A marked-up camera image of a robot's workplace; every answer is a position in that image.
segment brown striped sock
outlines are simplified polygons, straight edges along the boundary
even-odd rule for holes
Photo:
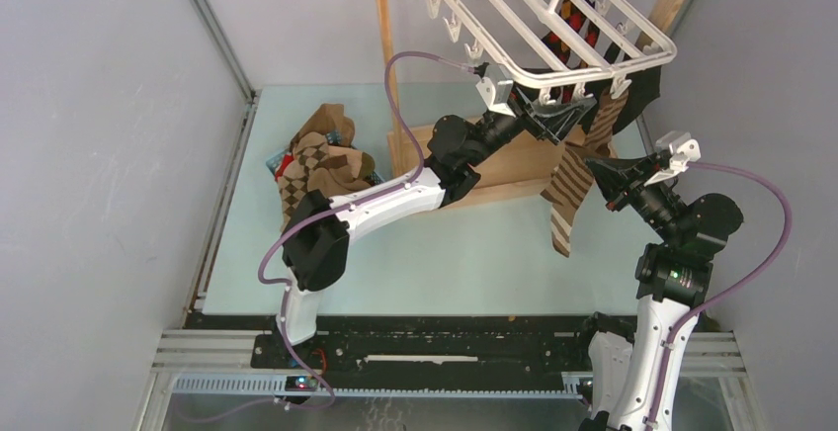
[[[609,90],[607,88],[600,97],[599,110],[585,138],[584,146],[568,146],[565,143],[564,152],[561,154],[558,165],[553,169],[550,182],[542,191],[542,197],[552,203],[550,209],[552,246],[555,251],[564,256],[570,256],[570,230],[573,227],[576,211],[579,210],[579,206],[582,205],[582,201],[594,183],[594,176],[585,166],[580,152],[608,153],[612,125],[629,98],[629,91],[626,90],[620,98],[613,100]]]

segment hanging sock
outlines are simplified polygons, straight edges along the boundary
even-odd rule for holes
[[[615,63],[620,55],[623,56],[623,61],[629,60],[620,48],[615,43],[612,43],[606,50],[604,58],[609,63]],[[660,77],[660,66],[630,73],[626,77],[627,80],[631,81],[631,89],[629,90],[630,93],[628,94],[626,105],[623,107],[623,110],[617,116],[617,119],[612,125],[611,133],[617,134],[628,125],[631,125],[631,123],[643,113],[643,110],[645,110],[651,102],[660,98]],[[611,80],[588,82],[585,84],[585,90],[587,93],[594,94],[596,97],[603,93],[607,87],[610,87],[611,83]],[[587,115],[582,117],[582,120],[579,122],[579,125],[582,126],[582,130],[586,133],[591,131],[591,125],[593,124],[596,113],[596,110],[591,110]]]
[[[582,146],[564,144],[558,165],[550,175],[547,188],[542,197],[552,203],[550,208],[550,232],[552,246],[559,254],[570,256],[570,230],[576,211],[585,200],[594,183],[594,176],[585,166],[582,156],[586,152],[600,156],[609,156],[608,144],[612,138],[612,125],[629,98],[628,87],[618,99],[612,99],[610,88],[600,95],[600,106]]]

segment wooden drying rack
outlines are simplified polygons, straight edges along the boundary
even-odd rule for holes
[[[649,21],[664,33],[669,33],[686,1],[657,0],[649,15]],[[381,47],[384,62],[387,62],[394,54],[389,9],[387,0],[376,0],[376,4],[381,31]],[[640,36],[637,46],[648,43],[643,36]],[[389,83],[392,87],[393,99],[398,105],[395,70],[390,70]],[[393,176],[399,176],[415,166],[420,159],[417,158],[416,151],[402,132],[395,117],[392,122],[393,131],[387,135],[387,144],[392,158]],[[426,126],[414,128],[411,131],[424,147],[431,138],[432,129],[432,126]],[[579,142],[584,139],[584,133],[580,127],[576,127],[568,139]],[[539,193],[546,186],[550,172],[558,163],[562,149],[563,145],[555,146],[548,141],[537,141],[529,135],[518,136],[475,168],[482,176],[480,182],[455,205],[475,205]]]

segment white wall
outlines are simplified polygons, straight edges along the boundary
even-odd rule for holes
[[[243,102],[188,0],[0,0],[0,429],[128,429]]]
[[[502,26],[485,0],[478,18]],[[655,0],[629,0],[648,14]],[[375,0],[210,0],[251,82],[266,85],[381,83],[383,62]],[[395,50],[428,50],[465,61],[463,44],[449,41],[442,18],[428,18],[424,0],[389,0]],[[528,23],[536,18],[520,1],[513,8]],[[441,16],[449,10],[442,9]],[[516,48],[529,52],[523,40]],[[428,62],[397,67],[399,81],[467,81],[464,75]]]
[[[697,0],[676,35],[655,134],[688,129],[706,160],[752,169],[788,195],[795,230],[752,287],[718,311],[734,329],[774,429],[835,429],[838,368],[838,66],[836,0]],[[716,261],[719,291],[752,270],[780,234],[780,208],[747,181],[691,171],[690,199],[733,197],[745,224]]]

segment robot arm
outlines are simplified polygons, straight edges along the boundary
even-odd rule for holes
[[[343,275],[349,245],[400,218],[462,199],[480,180],[473,167],[516,136],[527,131],[558,144],[596,104],[593,98],[583,98],[542,106],[528,98],[526,89],[512,83],[502,66],[484,64],[478,72],[482,77],[477,87],[491,94],[491,104],[486,102],[491,110],[474,124],[454,115],[439,119],[428,142],[431,154],[416,179],[412,171],[363,192],[326,199],[314,191],[300,201],[286,231],[310,216],[349,207],[304,227],[284,245],[283,260],[293,273],[293,284],[288,290],[287,317],[278,316],[277,321],[287,322],[292,344],[314,335],[323,290]],[[403,188],[393,189],[399,185]]]
[[[405,216],[462,199],[480,180],[473,167],[515,136],[527,131],[559,143],[595,104],[583,98],[542,106],[511,83],[503,67],[484,65],[481,72],[478,88],[481,95],[485,92],[490,110],[476,124],[453,115],[439,119],[428,142],[431,154],[418,177],[413,179],[414,171],[361,193],[326,199],[314,191],[302,199],[286,231],[310,216],[349,207],[303,227],[284,245],[283,260],[293,275],[287,317],[278,316],[277,321],[287,321],[285,330],[292,344],[314,335],[323,290],[343,275],[351,243]],[[585,420],[581,430],[639,431],[650,425],[671,429],[675,386],[697,320],[689,321],[680,331],[681,340],[669,346],[670,366],[661,378],[658,371],[667,334],[704,301],[712,259],[742,223],[742,214],[731,199],[708,194],[686,205],[661,182],[683,172],[689,161],[700,156],[698,144],[687,133],[670,133],[657,147],[657,152],[641,159],[585,159],[607,208],[619,211],[631,205],[663,242],[647,245],[635,270],[639,304],[633,337],[619,329],[593,335],[589,354],[595,371],[594,418]],[[657,390],[662,393],[660,418],[647,423]]]
[[[689,320],[669,346],[667,336],[679,319],[704,302],[712,259],[742,224],[742,213],[730,198],[707,194],[686,205],[661,182],[701,155],[688,133],[670,132],[656,147],[657,152],[641,159],[585,159],[607,208],[619,211],[631,205],[663,243],[646,245],[634,272],[639,281],[636,333],[609,325],[612,319],[607,316],[594,316],[605,326],[596,326],[588,348],[594,369],[594,418],[585,420],[582,431],[672,429],[681,362],[698,319]],[[660,377],[666,348],[670,361]],[[657,422],[648,423],[656,391],[660,412]]]

